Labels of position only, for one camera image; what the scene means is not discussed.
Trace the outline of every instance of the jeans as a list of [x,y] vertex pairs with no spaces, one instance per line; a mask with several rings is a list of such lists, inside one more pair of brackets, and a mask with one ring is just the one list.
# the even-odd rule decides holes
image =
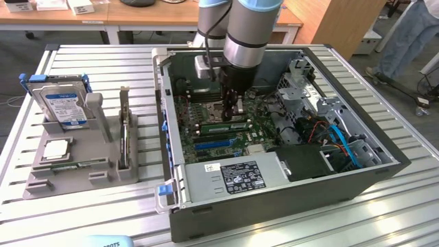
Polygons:
[[399,77],[436,33],[439,19],[430,14],[424,1],[418,0],[384,47],[374,73],[380,72],[392,79]]

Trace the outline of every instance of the motherboard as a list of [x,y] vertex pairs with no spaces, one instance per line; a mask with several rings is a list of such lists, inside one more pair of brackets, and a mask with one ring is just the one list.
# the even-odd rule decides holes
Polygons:
[[248,91],[240,113],[224,122],[220,100],[197,102],[189,95],[175,97],[187,164],[266,152],[279,145],[276,127],[267,110],[270,100],[267,95]]

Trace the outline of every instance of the blue cable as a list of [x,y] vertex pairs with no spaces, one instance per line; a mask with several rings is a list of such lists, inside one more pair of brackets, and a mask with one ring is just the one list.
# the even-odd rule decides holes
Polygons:
[[348,155],[350,155],[350,157],[351,157],[351,160],[352,160],[354,165],[355,165],[358,168],[363,168],[363,166],[359,164],[359,162],[358,162],[358,160],[356,160],[356,157],[355,157],[355,155],[354,155],[354,153],[352,153],[352,151],[351,151],[350,145],[348,145],[348,143],[347,143],[347,141],[346,141],[346,139],[344,139],[344,136],[343,136],[343,133],[342,133],[340,129],[339,129],[335,125],[330,125],[330,128],[332,128],[332,129],[335,130],[335,133],[336,133],[338,137],[339,137],[340,140],[342,140],[343,146],[344,146],[344,148],[346,148],[346,151],[348,152]]

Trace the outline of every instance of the gray carpet floor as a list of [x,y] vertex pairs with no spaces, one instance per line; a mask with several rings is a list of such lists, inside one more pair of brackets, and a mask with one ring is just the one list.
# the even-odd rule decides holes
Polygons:
[[[378,20],[375,31],[384,35],[399,17],[398,14],[388,20]],[[24,90],[19,85],[17,76],[21,73],[32,74],[37,67],[45,44],[101,44],[101,37],[96,31],[36,31],[37,39],[28,40],[23,31],[0,31],[0,102],[8,98],[24,95]],[[141,32],[135,35],[135,44],[184,44],[193,39],[193,33],[163,32],[163,36],[152,32]],[[408,88],[416,89],[416,83],[422,79],[419,70],[427,64],[434,55],[439,52],[439,37],[427,45],[424,51],[407,68],[399,82]],[[372,52],[368,56],[354,56],[350,60],[352,66],[363,74],[367,66],[374,66],[380,54]],[[438,83],[439,70],[430,75],[431,81]],[[386,86],[376,87],[376,90],[386,97],[388,102],[410,121],[427,140],[439,148],[439,134],[436,123],[439,121],[439,105],[434,105],[430,110],[431,115],[416,117],[414,114],[415,105],[410,98]],[[0,104],[0,150],[11,132],[19,108]]]

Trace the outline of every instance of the slotted metal table surface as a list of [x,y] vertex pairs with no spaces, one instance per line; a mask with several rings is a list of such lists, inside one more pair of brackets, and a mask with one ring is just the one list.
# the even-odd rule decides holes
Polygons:
[[[172,243],[168,215],[155,212],[152,189],[163,181],[151,60],[156,46],[61,45],[57,51],[44,52],[36,73],[87,73],[93,91],[104,96],[107,116],[117,114],[120,86],[131,87],[131,109],[139,115],[140,182],[31,201],[21,199],[43,133],[43,114],[27,96],[0,156],[0,244],[64,246],[68,239],[92,234],[128,235],[136,246],[439,244],[438,151],[338,53],[322,45],[310,48],[411,159],[411,165],[352,201]],[[334,94],[319,75],[316,82],[326,94]]]

